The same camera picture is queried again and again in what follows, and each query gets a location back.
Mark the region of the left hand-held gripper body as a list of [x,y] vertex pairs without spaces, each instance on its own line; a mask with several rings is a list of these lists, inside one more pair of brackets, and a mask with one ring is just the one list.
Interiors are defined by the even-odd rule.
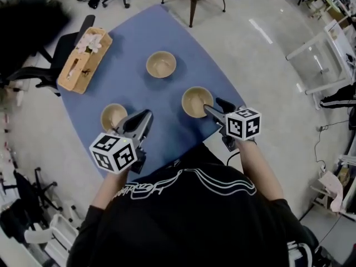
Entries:
[[130,122],[120,122],[99,134],[89,150],[98,168],[113,174],[126,169],[139,174],[146,161],[146,152],[141,147],[147,135],[147,122],[142,121],[133,129]]

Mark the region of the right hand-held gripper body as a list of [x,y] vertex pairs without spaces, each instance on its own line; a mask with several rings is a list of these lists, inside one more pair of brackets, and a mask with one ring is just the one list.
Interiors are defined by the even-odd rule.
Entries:
[[230,152],[236,150],[236,140],[254,140],[261,133],[261,113],[257,110],[244,108],[224,114],[226,125],[219,132],[222,142]]

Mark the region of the beige bowl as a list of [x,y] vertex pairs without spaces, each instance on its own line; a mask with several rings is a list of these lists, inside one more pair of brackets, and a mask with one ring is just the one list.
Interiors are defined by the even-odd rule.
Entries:
[[154,78],[166,78],[176,70],[176,58],[167,51],[157,51],[146,61],[147,72]]
[[207,116],[204,106],[213,107],[214,100],[209,90],[204,87],[195,86],[187,89],[181,99],[182,108],[187,115],[193,118]]
[[119,122],[128,116],[126,109],[117,103],[106,106],[101,113],[101,125],[104,131],[115,128]]

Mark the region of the person's right forearm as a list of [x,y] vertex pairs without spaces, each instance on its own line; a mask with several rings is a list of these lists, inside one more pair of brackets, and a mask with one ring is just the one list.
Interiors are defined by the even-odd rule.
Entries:
[[244,174],[268,200],[283,199],[282,187],[254,141],[236,141]]

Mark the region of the person's left forearm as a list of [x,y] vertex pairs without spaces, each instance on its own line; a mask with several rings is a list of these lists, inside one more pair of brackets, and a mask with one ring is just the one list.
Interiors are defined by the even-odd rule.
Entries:
[[126,185],[130,168],[119,174],[108,173],[102,182],[91,206],[105,210],[113,197]]

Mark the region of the blue tablecloth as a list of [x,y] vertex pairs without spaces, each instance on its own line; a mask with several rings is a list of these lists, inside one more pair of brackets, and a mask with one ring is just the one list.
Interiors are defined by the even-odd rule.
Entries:
[[[152,111],[154,120],[142,147],[146,176],[202,143],[218,130],[211,119],[192,118],[181,105],[185,91],[203,87],[214,96],[242,105],[243,99],[210,55],[168,10],[155,5],[136,14],[110,32],[112,44],[83,94],[61,89],[70,120],[85,148],[102,132],[101,113],[121,104],[128,113]],[[166,78],[154,78],[147,59],[157,51],[176,58],[176,69]]]

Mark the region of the wicker tissue box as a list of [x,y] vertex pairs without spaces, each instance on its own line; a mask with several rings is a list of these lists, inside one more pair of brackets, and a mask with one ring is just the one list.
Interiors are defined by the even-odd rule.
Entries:
[[[75,47],[75,49],[70,53],[69,58],[67,59],[57,79],[57,84],[60,87],[64,88],[65,90],[79,94],[85,93],[96,69],[98,68],[104,55],[112,44],[112,38],[109,36],[108,32],[106,32],[102,28],[90,27],[85,31],[84,34],[87,33],[101,34],[102,39],[100,44],[102,45],[102,47],[98,50],[97,53],[79,53],[79,51]],[[75,58],[78,58],[79,62],[73,75],[70,79],[68,79],[67,75]]]

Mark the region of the white tissue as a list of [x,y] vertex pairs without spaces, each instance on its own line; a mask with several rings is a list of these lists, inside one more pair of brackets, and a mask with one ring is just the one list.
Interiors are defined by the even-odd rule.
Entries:
[[68,78],[68,79],[70,79],[71,76],[73,75],[73,73],[74,73],[74,71],[75,71],[75,69],[76,69],[76,67],[77,67],[78,62],[79,62],[79,59],[78,59],[78,58],[75,58],[74,61],[73,61],[73,64],[72,64],[71,67],[70,67],[70,71],[69,71],[69,73],[68,73],[68,75],[67,75],[67,78]]

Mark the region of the pink artificial flowers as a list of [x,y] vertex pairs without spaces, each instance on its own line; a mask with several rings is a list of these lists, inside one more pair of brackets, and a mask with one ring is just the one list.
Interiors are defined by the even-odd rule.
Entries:
[[102,47],[102,45],[100,44],[101,39],[101,34],[84,34],[79,40],[76,49],[79,51],[79,53],[97,53],[98,50]]

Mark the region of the black printed t-shirt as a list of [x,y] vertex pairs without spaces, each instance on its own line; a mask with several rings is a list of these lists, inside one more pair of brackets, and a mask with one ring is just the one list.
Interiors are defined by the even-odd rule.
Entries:
[[289,267],[288,242],[315,241],[285,198],[268,200],[199,145],[91,206],[66,267]]

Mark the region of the white office chair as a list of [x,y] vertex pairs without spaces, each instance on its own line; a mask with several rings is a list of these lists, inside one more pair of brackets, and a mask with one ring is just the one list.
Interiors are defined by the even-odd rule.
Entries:
[[60,266],[66,267],[69,251],[78,230],[61,214],[55,214],[46,229],[35,228],[24,232],[29,244],[45,244],[44,251]]

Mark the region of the white metal table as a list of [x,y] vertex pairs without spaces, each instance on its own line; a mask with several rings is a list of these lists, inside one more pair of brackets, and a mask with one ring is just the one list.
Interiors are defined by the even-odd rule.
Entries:
[[305,90],[306,95],[313,95],[333,87],[352,85],[356,81],[356,50],[350,41],[352,26],[342,29],[340,24],[333,20],[327,24],[321,32],[315,35],[293,52],[285,56],[286,60],[291,60],[303,51],[314,45],[328,45],[331,50],[330,55],[325,55],[323,60],[329,62],[329,57],[340,67],[340,75],[334,82],[327,83],[315,88]]

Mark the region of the pink cloth bag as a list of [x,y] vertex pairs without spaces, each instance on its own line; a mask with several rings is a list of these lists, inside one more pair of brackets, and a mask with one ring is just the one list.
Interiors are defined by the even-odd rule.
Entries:
[[332,194],[334,195],[333,201],[330,204],[330,209],[332,212],[339,212],[342,208],[343,202],[343,185],[339,179],[330,171],[327,171],[319,179],[319,182]]

